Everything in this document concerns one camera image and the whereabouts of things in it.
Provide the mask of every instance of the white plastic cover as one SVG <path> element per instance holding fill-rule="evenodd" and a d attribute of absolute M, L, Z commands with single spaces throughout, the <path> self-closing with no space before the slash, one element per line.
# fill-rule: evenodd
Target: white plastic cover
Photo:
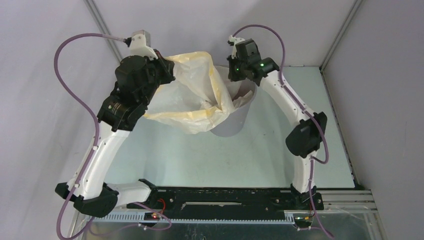
<path fill-rule="evenodd" d="M 247 103 L 252 92 L 234 100 L 241 82 L 228 80 L 228 68 L 214 66 L 204 51 L 166 57 L 175 62 L 175 81 L 161 85 L 144 114 L 182 129 L 185 133 L 207 132 Z"/>

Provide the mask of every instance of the floor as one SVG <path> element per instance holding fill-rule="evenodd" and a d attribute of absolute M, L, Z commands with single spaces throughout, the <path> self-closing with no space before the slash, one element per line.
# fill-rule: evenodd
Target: floor
<path fill-rule="evenodd" d="M 317 67 L 287 67 L 284 76 L 316 112 L 328 117 L 326 139 L 330 161 L 316 164 L 319 188 L 353 188 L 348 160 Z M 280 187 L 290 186 L 293 157 L 285 146 L 289 122 L 266 92 L 258 89 L 241 132 L 224 138 L 211 132 L 195 135 L 142 118 L 119 149 L 107 183 L 144 178 L 158 186 Z M 324 158 L 324 150 L 318 151 Z"/>

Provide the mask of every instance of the wall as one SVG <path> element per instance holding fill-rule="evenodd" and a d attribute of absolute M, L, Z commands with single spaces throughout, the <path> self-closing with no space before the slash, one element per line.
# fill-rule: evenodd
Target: wall
<path fill-rule="evenodd" d="M 0 238 L 58 239 L 63 200 L 54 189 L 77 169 L 94 126 L 56 79 L 53 57 L 65 39 L 98 29 L 82 1 L 50 0 L 2 2 L 0 26 Z M 102 39 L 77 40 L 59 58 L 63 78 L 95 112 L 116 66 Z"/>
<path fill-rule="evenodd" d="M 195 51 L 211 53 L 216 64 L 227 64 L 228 37 L 247 24 L 277 31 L 286 46 L 286 66 L 319 66 L 354 0 L 115 0 L 96 1 L 114 35 L 147 30 L 153 48 L 164 56 Z M 240 33 L 254 39 L 262 56 L 280 63 L 278 39 L 265 29 Z M 124 46 L 123 56 L 129 54 Z"/>
<path fill-rule="evenodd" d="M 361 183 L 391 240 L 423 239 L 424 1 L 369 0 L 325 70 Z"/>

